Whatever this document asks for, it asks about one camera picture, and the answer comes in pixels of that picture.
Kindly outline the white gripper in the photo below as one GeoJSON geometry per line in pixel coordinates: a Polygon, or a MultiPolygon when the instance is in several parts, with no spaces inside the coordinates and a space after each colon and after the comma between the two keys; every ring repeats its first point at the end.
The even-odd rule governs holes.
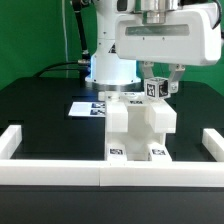
{"type": "Polygon", "coordinates": [[[154,77],[154,63],[167,63],[168,91],[177,93],[184,65],[216,64],[221,57],[221,29],[215,27],[215,3],[187,5],[166,13],[162,24],[143,23],[143,14],[117,18],[116,53],[122,59],[138,60],[143,79],[154,77]]]}

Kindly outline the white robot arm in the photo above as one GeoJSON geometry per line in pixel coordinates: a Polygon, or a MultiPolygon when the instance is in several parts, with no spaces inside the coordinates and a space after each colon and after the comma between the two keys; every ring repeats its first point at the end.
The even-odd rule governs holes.
{"type": "Polygon", "coordinates": [[[153,76],[154,63],[166,63],[165,90],[175,93],[187,65],[214,65],[221,57],[219,0],[71,0],[71,5],[79,27],[81,10],[96,9],[96,52],[90,54],[81,41],[83,57],[91,63],[85,78],[91,86],[138,85],[137,63],[146,79],[153,76]]]}

